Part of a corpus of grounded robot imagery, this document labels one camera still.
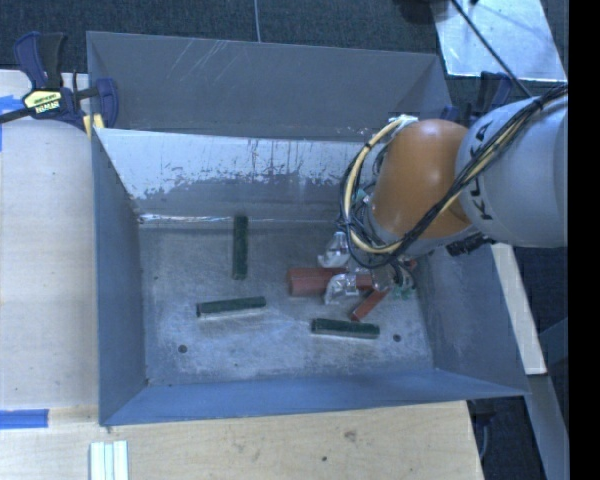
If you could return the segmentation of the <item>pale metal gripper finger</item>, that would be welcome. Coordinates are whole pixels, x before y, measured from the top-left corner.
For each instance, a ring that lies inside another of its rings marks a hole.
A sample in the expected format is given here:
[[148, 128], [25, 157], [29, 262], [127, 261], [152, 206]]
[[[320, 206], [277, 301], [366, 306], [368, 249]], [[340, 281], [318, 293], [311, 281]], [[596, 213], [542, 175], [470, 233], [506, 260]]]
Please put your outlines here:
[[346, 269], [351, 259], [347, 235], [343, 231], [336, 231], [323, 254], [317, 257], [318, 264], [323, 268]]
[[343, 297], [357, 297], [359, 293], [357, 277], [354, 273], [336, 274], [327, 283], [323, 301], [326, 305], [330, 305], [337, 303]]

